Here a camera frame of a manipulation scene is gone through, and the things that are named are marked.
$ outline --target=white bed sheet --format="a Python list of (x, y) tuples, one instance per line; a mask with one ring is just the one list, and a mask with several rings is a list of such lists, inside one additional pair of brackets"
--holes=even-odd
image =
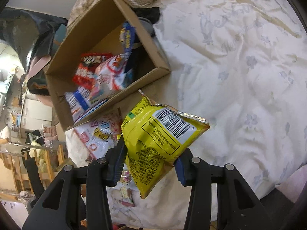
[[(286, 0), (159, 0), (155, 32), (172, 73), (143, 91), (160, 103), (206, 117), (211, 129), (190, 149), (209, 164), (232, 163), (261, 198), (307, 155), (307, 35)], [(141, 96), (114, 106), (126, 114)], [(83, 166), (87, 151), (70, 130), (69, 156)], [(190, 188), (174, 169), (135, 208), (109, 189), (114, 222), (182, 229)], [(217, 217), (216, 187), (212, 215)]]

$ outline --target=yellow snack bag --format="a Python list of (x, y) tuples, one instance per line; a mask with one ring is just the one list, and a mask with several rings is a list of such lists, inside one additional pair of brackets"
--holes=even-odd
[(126, 164), (144, 199), (210, 126), (204, 118), (156, 104), (139, 91), (142, 100), (127, 114), (121, 128), (128, 149)]

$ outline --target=red item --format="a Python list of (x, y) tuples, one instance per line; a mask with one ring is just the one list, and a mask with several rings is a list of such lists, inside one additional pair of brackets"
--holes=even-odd
[(111, 53), (82, 54), (78, 69), (73, 77), (73, 82), (78, 86), (82, 86), (90, 90), (92, 88), (96, 67), (111, 57), (113, 57)]

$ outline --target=cardboard box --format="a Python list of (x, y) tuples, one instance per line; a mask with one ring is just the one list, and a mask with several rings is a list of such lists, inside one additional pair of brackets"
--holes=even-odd
[[(74, 125), (64, 94), (73, 92), (77, 88), (72, 78), (76, 73), (80, 56), (88, 52), (111, 52), (114, 55), (122, 53), (119, 33), (125, 21), (136, 28), (136, 33), (147, 52), (142, 56), (135, 70), (137, 80)], [(59, 121), (63, 129), (67, 130), (104, 113), (111, 105), (169, 72), (170, 69), (151, 36), (127, 2), (125, 0), (102, 0), (78, 19), (51, 60), (46, 70), (46, 79)]]

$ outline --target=barcode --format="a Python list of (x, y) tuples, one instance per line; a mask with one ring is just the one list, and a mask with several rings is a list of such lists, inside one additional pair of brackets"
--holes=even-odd
[(178, 115), (173, 113), (170, 109), (160, 110), (155, 117), (164, 125), (164, 127), (174, 135), (177, 139), (180, 139), (183, 134), (191, 127), (190, 123), (185, 122)]

